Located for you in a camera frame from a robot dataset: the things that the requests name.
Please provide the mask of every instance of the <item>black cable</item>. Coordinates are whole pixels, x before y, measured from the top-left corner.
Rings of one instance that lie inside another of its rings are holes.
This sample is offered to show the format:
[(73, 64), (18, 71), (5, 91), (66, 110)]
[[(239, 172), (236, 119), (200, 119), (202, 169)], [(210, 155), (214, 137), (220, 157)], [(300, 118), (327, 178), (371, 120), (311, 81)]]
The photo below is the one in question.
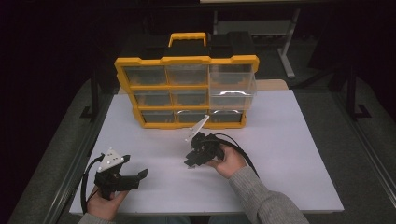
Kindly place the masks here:
[(81, 180), (81, 192), (80, 192), (80, 201), (81, 201), (81, 208), (82, 208), (82, 213), (85, 214), (87, 213), (87, 200), (86, 200), (86, 191), (87, 191), (87, 182), (88, 182), (88, 176), (89, 172), (91, 170), (91, 167), (97, 162), (97, 161), (102, 161), (103, 158), (105, 157), (105, 154), (102, 154), (100, 157), (94, 159), (90, 165), (87, 167), (85, 170), (85, 173), (82, 175), (82, 180)]
[[(230, 136), (228, 136), (227, 134), (224, 134), (224, 133), (215, 133), (215, 135), (224, 135), (224, 136), (229, 137), (231, 140), (233, 140)], [(233, 140), (233, 141), (235, 142), (235, 145), (234, 145), (233, 143), (231, 143), (231, 142), (228, 142), (228, 141), (226, 141), (226, 140), (224, 140), (224, 139), (219, 138), (219, 142), (220, 142), (220, 143), (222, 143), (223, 145), (226, 145), (226, 146), (228, 146), (228, 147), (232, 147), (232, 148), (235, 149), (239, 154), (241, 154), (241, 155), (245, 158), (245, 160), (247, 161), (247, 164), (251, 167), (251, 169), (253, 169), (253, 171), (254, 171), (254, 173), (256, 174), (256, 176), (257, 176), (258, 178), (260, 178), (260, 177), (259, 177), (259, 174), (257, 173), (256, 168), (254, 167), (253, 162), (250, 160), (250, 157), (248, 156), (248, 154), (244, 151), (244, 149), (242, 149), (242, 148), (238, 145), (238, 143), (236, 143), (235, 140)]]
[[(223, 136), (226, 136), (226, 137), (230, 138), (231, 140), (233, 140), (233, 138), (231, 138), (231, 136), (229, 136), (229, 135), (227, 135), (227, 134), (225, 134), (225, 133), (215, 133), (215, 135), (223, 135)], [(238, 145), (238, 143), (237, 143), (235, 140), (233, 140), (233, 142), (234, 142), (238, 147), (240, 147), (240, 146)]]

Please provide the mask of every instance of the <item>metal stand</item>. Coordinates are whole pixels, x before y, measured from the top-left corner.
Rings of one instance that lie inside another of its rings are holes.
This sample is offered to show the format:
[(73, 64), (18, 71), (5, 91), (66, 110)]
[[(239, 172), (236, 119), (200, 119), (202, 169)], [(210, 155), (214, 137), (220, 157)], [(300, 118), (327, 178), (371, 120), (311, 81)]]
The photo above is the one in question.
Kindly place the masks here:
[(99, 111), (99, 90), (95, 72), (92, 72), (91, 75), (91, 104), (92, 106), (85, 106), (84, 110), (79, 116), (80, 118), (91, 119), (91, 121), (93, 121)]
[(283, 48), (277, 50), (279, 57), (280, 57), (280, 61), (282, 61), (283, 67), (285, 68), (285, 71), (286, 71), (286, 75), (289, 78), (295, 78), (293, 69), (291, 68), (291, 65), (290, 65), (290, 62), (289, 62), (289, 59), (287, 56), (287, 53), (288, 53), (290, 41), (293, 37), (294, 29), (296, 27), (299, 14), (300, 14), (300, 9), (299, 8), (295, 9), (293, 18), (291, 19), (291, 22), (290, 22), (290, 25), (288, 28), (288, 32), (286, 33), (286, 43), (283, 46)]

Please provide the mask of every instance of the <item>yellow carrying handle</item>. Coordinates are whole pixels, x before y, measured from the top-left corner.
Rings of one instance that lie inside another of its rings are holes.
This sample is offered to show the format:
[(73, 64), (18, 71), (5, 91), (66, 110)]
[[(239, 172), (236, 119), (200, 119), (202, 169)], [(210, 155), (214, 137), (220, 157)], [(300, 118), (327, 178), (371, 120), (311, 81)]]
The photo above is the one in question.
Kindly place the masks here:
[(204, 46), (206, 47), (206, 33), (174, 33), (171, 34), (171, 39), (169, 40), (168, 47), (172, 47), (172, 42), (174, 40), (193, 40), (202, 39), (204, 40)]

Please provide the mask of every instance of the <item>yellow frame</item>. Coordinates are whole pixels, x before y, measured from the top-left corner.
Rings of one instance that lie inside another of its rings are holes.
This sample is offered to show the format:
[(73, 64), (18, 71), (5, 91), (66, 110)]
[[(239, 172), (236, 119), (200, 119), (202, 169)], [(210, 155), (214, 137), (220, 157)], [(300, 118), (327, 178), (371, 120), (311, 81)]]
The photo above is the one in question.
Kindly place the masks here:
[[(203, 39), (204, 45), (206, 44), (205, 33), (185, 33), (185, 34), (172, 34), (168, 47), (172, 46), (172, 42), (175, 39)], [(234, 55), (231, 58), (215, 58), (212, 59), (209, 56), (186, 56), (186, 57), (162, 57), (161, 59), (155, 60), (142, 60), (138, 57), (131, 58), (118, 58), (115, 61), (115, 67), (117, 69), (117, 79), (119, 80), (120, 86), (128, 94), (131, 104), (133, 105), (132, 113), (134, 117), (139, 121), (143, 128), (157, 128), (157, 129), (177, 129), (177, 128), (188, 128), (192, 127), (195, 123), (180, 123), (177, 122), (176, 115), (174, 114), (173, 123), (146, 123), (141, 111), (142, 110), (210, 110), (209, 104), (207, 105), (171, 105), (167, 106), (147, 106), (139, 105), (134, 97), (133, 91), (146, 90), (208, 90), (208, 84), (205, 85), (170, 85), (168, 75), (166, 75), (167, 82), (165, 85), (132, 85), (125, 73), (123, 67), (126, 66), (165, 66), (172, 64), (252, 64), (253, 72), (256, 73), (259, 69), (259, 58), (256, 55)], [(223, 122), (223, 123), (212, 123), (208, 121), (205, 124), (205, 128), (208, 129), (225, 129), (225, 128), (243, 128), (246, 125), (246, 110), (241, 115), (239, 122)]]

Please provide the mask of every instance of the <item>black wire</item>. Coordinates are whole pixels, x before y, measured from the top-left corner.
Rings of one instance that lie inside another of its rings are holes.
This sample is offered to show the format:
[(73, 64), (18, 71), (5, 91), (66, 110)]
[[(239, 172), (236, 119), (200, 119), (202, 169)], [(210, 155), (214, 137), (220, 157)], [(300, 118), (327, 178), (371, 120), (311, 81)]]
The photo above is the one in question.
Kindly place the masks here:
[(93, 192), (90, 197), (88, 197), (87, 202), (90, 201), (90, 199), (93, 197), (93, 195), (95, 195), (98, 192), (99, 189), (97, 189), (95, 192)]
[(87, 213), (87, 201), (86, 201), (86, 194), (87, 194), (87, 182), (88, 182), (88, 176), (89, 172), (91, 170), (91, 167), (93, 166), (94, 163), (97, 161), (102, 161), (102, 159), (105, 157), (105, 154), (102, 154), (100, 157), (94, 159), (90, 165), (87, 167), (85, 170), (84, 175), (82, 176), (81, 180), (81, 191), (80, 191), (80, 201), (81, 201), (81, 208), (82, 208), (82, 213), (85, 214)]
[[(230, 138), (231, 140), (233, 140), (233, 138), (231, 138), (231, 136), (229, 136), (229, 135), (227, 135), (227, 134), (225, 134), (225, 133), (215, 133), (215, 135), (223, 135), (223, 136), (226, 136), (226, 137)], [(240, 146), (238, 145), (238, 143), (237, 143), (235, 140), (233, 140), (233, 142), (234, 142), (238, 147), (240, 147)]]

